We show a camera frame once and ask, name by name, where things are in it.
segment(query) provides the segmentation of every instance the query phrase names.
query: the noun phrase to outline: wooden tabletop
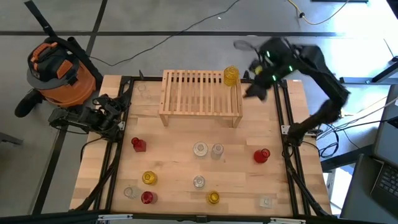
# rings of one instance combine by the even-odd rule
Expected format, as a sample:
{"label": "wooden tabletop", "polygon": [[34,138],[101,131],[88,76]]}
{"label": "wooden tabletop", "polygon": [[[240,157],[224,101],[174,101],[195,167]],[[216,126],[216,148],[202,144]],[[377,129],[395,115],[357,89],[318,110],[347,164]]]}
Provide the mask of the wooden tabletop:
{"label": "wooden tabletop", "polygon": [[[115,97],[120,79],[119,75],[106,75],[100,94]],[[289,80],[287,83],[294,121],[303,121],[308,117],[308,108],[302,82]],[[244,116],[238,128],[230,128],[229,120],[213,118],[175,118],[164,127],[159,118],[161,84],[134,83],[111,211],[292,216],[273,89],[268,91],[265,103],[257,98],[243,100]],[[247,87],[242,84],[242,93]],[[280,96],[284,102],[282,90]],[[284,103],[282,109],[287,122]],[[147,152],[134,151],[133,137],[147,142]],[[90,133],[88,141],[95,138],[98,135]],[[224,145],[221,159],[212,160],[210,153],[204,159],[195,157],[192,147],[198,141],[207,143],[210,149],[216,143]],[[305,141],[315,143],[308,137]],[[97,184],[105,147],[106,141],[86,146],[70,208],[79,206]],[[256,164],[253,153],[263,148],[269,149],[271,156],[265,164]],[[313,146],[302,144],[300,153],[306,185],[317,202],[330,213],[318,152]],[[155,185],[142,183],[142,174],[147,170],[157,174]],[[206,179],[206,185],[200,190],[193,186],[193,178],[197,175]],[[155,204],[144,205],[139,198],[127,198],[123,193],[126,187],[156,192],[159,199]],[[206,202],[206,194],[211,190],[220,193],[220,202],[216,205]],[[108,186],[105,186],[101,208],[107,192]],[[297,186],[296,194],[299,211],[303,213]],[[271,198],[272,208],[259,206],[263,196]]]}

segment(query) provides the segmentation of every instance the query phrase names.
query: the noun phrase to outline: gray floor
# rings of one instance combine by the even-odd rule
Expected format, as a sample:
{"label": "gray floor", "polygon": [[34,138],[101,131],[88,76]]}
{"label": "gray floor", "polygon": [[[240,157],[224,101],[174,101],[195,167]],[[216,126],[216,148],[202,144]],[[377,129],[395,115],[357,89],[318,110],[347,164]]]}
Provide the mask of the gray floor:
{"label": "gray floor", "polygon": [[[24,1],[0,0],[1,31],[40,31]],[[101,0],[35,1],[42,14],[58,31],[92,31]],[[194,0],[109,0],[99,31],[168,31],[182,30],[211,14],[225,10],[233,1]],[[341,3],[295,1],[308,19],[317,22],[332,15]],[[338,33],[339,37],[289,37],[293,43],[317,44],[326,63],[337,77],[370,77],[384,68],[392,55],[398,54],[398,43],[391,27],[397,19],[385,0],[369,0],[368,4],[349,3],[336,17],[319,26],[296,19],[295,9],[287,1],[242,0],[229,12],[192,28],[196,31],[261,31]],[[48,126],[47,118],[54,106],[43,103],[25,118],[16,118],[14,108],[29,91],[25,80],[26,57],[43,41],[44,36],[0,35],[0,131],[24,140],[22,146],[0,143],[0,216],[30,213],[38,187],[49,161],[57,130]],[[82,47],[90,36],[76,37]],[[152,47],[164,36],[98,36],[91,55],[109,63],[130,57]],[[244,39],[260,44],[268,37],[180,36],[173,37],[156,49],[130,62],[108,67],[93,61],[102,74],[159,76],[163,69],[222,70],[229,65],[245,70],[255,57],[252,52],[234,49],[233,41]],[[314,113],[326,95],[309,77],[294,73],[289,78],[302,79],[308,107]],[[347,86],[351,96],[346,111],[355,113],[387,95],[388,86]],[[372,119],[380,118],[376,114]],[[347,131],[359,147],[374,140],[377,126],[365,131]],[[69,208],[79,168],[80,148],[85,136],[67,134],[43,212],[64,212]],[[326,146],[333,138],[318,142]],[[340,137],[338,154],[354,149]]]}

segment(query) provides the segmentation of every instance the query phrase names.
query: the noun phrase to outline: shop vacuum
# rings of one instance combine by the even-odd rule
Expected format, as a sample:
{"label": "shop vacuum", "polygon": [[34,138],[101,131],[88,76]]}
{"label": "shop vacuum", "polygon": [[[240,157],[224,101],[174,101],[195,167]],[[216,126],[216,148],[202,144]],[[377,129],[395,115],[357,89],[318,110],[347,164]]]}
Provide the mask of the shop vacuum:
{"label": "shop vacuum", "polygon": [[82,105],[101,87],[102,74],[74,37],[59,38],[32,1],[25,5],[49,37],[27,58],[27,81],[33,89],[19,102],[15,115],[28,115],[43,100],[61,108]]}

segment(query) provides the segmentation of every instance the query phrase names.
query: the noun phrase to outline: wire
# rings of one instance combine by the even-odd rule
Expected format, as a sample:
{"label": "wire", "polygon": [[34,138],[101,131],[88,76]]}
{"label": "wire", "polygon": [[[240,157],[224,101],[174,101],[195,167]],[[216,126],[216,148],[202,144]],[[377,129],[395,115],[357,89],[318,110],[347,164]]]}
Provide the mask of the wire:
{"label": "wire", "polygon": [[384,40],[384,43],[386,43],[387,48],[388,48],[388,50],[390,51],[392,57],[395,57],[394,53],[392,53],[392,50],[391,50],[390,46],[387,44],[387,41],[386,41],[384,38],[383,38],[383,40]]}
{"label": "wire", "polygon": [[307,143],[307,144],[310,144],[311,146],[315,147],[315,149],[318,149],[318,156],[321,157],[321,154],[320,154],[320,152],[319,152],[318,146],[316,146],[316,145],[314,145],[314,144],[312,144],[312,143],[310,143],[310,142],[306,142],[306,141],[303,141],[303,142],[304,142],[304,143]]}
{"label": "wire", "polygon": [[346,131],[344,131],[344,130],[342,130],[342,131],[344,132],[344,134],[346,135],[346,137],[347,137],[347,139],[350,141],[350,143],[353,144],[357,149],[359,149],[359,147],[358,147],[355,143],[353,143],[353,142],[351,141],[351,139],[348,137]]}
{"label": "wire", "polygon": [[[377,109],[377,110],[375,110],[375,111],[373,111],[373,112],[370,112],[369,114],[366,114],[366,115],[364,115],[364,116],[362,116],[362,117],[360,117],[360,118],[358,118],[358,119],[355,119],[355,120],[349,121],[349,122],[347,122],[347,123],[345,123],[345,124],[341,124],[341,125],[337,126],[336,129],[339,130],[339,129],[341,129],[341,128],[345,128],[345,127],[347,127],[347,126],[350,125],[350,124],[353,124],[353,123],[355,123],[355,122],[357,122],[357,121],[359,121],[359,120],[361,120],[361,119],[363,119],[363,118],[365,118],[365,117],[367,117],[367,116],[369,116],[369,115],[371,115],[371,114],[373,114],[373,113],[375,113],[375,112],[377,112],[377,111],[379,111],[379,110],[381,110],[381,109],[383,109],[383,108],[388,107],[389,105],[395,103],[396,100],[398,100],[398,97],[396,97],[396,98],[394,98],[393,100],[391,100],[390,102],[386,103],[383,107],[381,107],[381,108],[379,108],[379,109]],[[321,135],[319,136],[319,138],[318,138],[317,140],[324,138],[325,136],[327,136],[328,134],[330,134],[330,133],[332,133],[332,132],[333,132],[333,131],[325,131],[323,134],[321,134]]]}
{"label": "wire", "polygon": [[319,25],[319,24],[322,24],[322,23],[328,21],[328,20],[331,19],[333,16],[335,16],[335,15],[337,14],[337,12],[340,12],[340,10],[341,10],[344,6],[346,6],[346,4],[347,4],[349,1],[350,1],[350,0],[347,0],[335,13],[333,13],[333,15],[331,15],[329,18],[325,19],[324,21],[312,23],[312,22],[310,22],[310,21],[307,20],[307,18],[305,17],[304,12],[302,12],[302,11],[300,10],[300,8],[299,8],[292,0],[288,0],[288,2],[291,3],[291,5],[294,6],[294,8],[296,8],[296,10],[298,10],[298,12],[300,13],[300,17],[302,17],[302,18],[304,19],[304,21],[307,22],[307,23],[310,24],[310,25]]}
{"label": "wire", "polygon": [[57,129],[57,130],[61,130],[61,131],[66,131],[66,132],[68,132],[68,133],[73,133],[73,134],[88,134],[88,133],[79,133],[79,132],[75,132],[75,131],[63,130],[63,129],[57,128],[57,127],[53,127],[53,128],[55,128],[55,129]]}
{"label": "wire", "polygon": [[[337,132],[336,132],[336,130],[335,130],[335,128],[334,128],[332,125],[330,125],[330,124],[326,124],[326,125],[329,126],[329,127],[332,129],[332,131],[334,132],[334,134],[335,134],[335,136],[336,136],[336,142],[331,143],[331,144],[328,145],[327,147],[324,147],[324,148],[322,148],[322,149],[319,150],[319,151],[320,151],[320,157],[322,157],[322,158],[324,158],[324,159],[333,157],[333,155],[334,155],[334,154],[337,152],[337,150],[338,150],[339,141],[340,141],[340,140],[339,140],[339,137],[338,137],[338,134],[337,134]],[[326,151],[328,148],[333,147],[333,146],[336,146],[336,147],[335,147],[335,150],[333,150],[333,152],[332,152],[331,154],[329,154],[329,155],[327,155],[327,156],[324,156],[323,153],[325,153],[325,151]]]}
{"label": "wire", "polygon": [[166,42],[166,41],[169,40],[170,38],[172,38],[172,37],[174,37],[174,36],[176,36],[176,35],[181,34],[182,32],[185,32],[185,31],[191,29],[193,26],[198,25],[199,23],[201,23],[201,22],[203,22],[203,21],[205,21],[205,20],[207,20],[207,19],[210,19],[210,18],[215,17],[215,16],[219,16],[219,15],[221,15],[221,14],[224,14],[224,13],[228,12],[235,4],[238,3],[239,1],[240,1],[240,0],[236,0],[236,1],[235,1],[234,3],[232,3],[225,11],[219,12],[219,13],[214,14],[214,15],[212,15],[212,16],[208,16],[208,17],[206,17],[206,18],[204,18],[204,19],[202,19],[202,20],[200,20],[200,21],[198,21],[198,22],[196,22],[196,23],[190,25],[188,28],[186,28],[186,29],[184,29],[184,30],[181,30],[180,32],[177,32],[177,33],[175,33],[175,34],[173,34],[173,35],[171,35],[171,36],[166,37],[166,39],[160,41],[158,44],[154,45],[153,47],[150,47],[150,48],[148,48],[148,49],[146,49],[146,50],[143,50],[142,52],[139,52],[138,54],[135,54],[134,56],[132,56],[132,57],[130,57],[130,58],[121,60],[121,61],[116,62],[116,63],[114,63],[114,64],[110,64],[110,63],[105,62],[104,60],[101,60],[101,59],[96,58],[96,57],[92,57],[92,56],[89,56],[89,55],[88,55],[88,56],[89,56],[90,58],[93,58],[93,59],[95,59],[95,60],[98,60],[98,61],[100,61],[100,62],[102,62],[102,63],[104,63],[104,64],[106,64],[106,65],[108,65],[108,66],[110,66],[110,67],[113,67],[113,66],[118,65],[118,64],[120,64],[120,63],[122,63],[122,62],[126,62],[126,61],[128,61],[128,60],[132,60],[132,59],[136,58],[138,55],[143,54],[143,53],[145,53],[145,52],[148,52],[148,51],[150,51],[150,50],[156,48],[157,46],[159,46],[160,44],[163,44],[164,42]]}
{"label": "wire", "polygon": [[380,101],[382,101],[382,100],[384,100],[384,99],[386,99],[386,98],[387,98],[387,97],[385,96],[385,97],[381,98],[380,100],[377,100],[376,102],[372,103],[371,105],[369,105],[369,106],[367,106],[367,107],[361,109],[360,111],[358,111],[357,114],[360,113],[360,112],[362,112],[362,111],[364,111],[364,110],[366,110],[366,109],[368,109],[368,108],[370,108],[370,107],[372,107],[372,106],[375,105],[376,103],[378,103],[378,102],[380,102]]}
{"label": "wire", "polygon": [[103,137],[100,137],[100,138],[98,138],[98,139],[94,139],[94,140],[88,141],[88,142],[86,142],[86,143],[83,145],[83,147],[81,147],[81,150],[80,150],[80,162],[83,160],[83,152],[84,152],[84,150],[85,150],[85,147],[86,147],[88,144],[93,143],[93,142],[98,141],[98,140],[101,140],[101,139],[103,139]]}
{"label": "wire", "polygon": [[388,119],[386,119],[386,120],[381,120],[381,121],[371,121],[371,122],[366,122],[366,123],[362,123],[362,124],[355,124],[355,125],[352,125],[352,126],[347,127],[347,128],[338,129],[337,131],[344,131],[344,130],[346,130],[346,129],[353,128],[353,127],[357,127],[357,126],[361,126],[361,125],[365,125],[365,124],[383,123],[383,122],[386,122],[386,121],[388,121]]}

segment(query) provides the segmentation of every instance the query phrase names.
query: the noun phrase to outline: wooden rack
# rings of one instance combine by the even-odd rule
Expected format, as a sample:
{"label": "wooden rack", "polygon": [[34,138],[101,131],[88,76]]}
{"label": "wooden rack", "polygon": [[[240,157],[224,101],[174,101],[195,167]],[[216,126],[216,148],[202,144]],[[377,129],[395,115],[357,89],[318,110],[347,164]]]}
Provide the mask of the wooden rack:
{"label": "wooden rack", "polygon": [[241,82],[224,84],[223,71],[164,70],[159,116],[231,118],[237,128],[243,116]]}

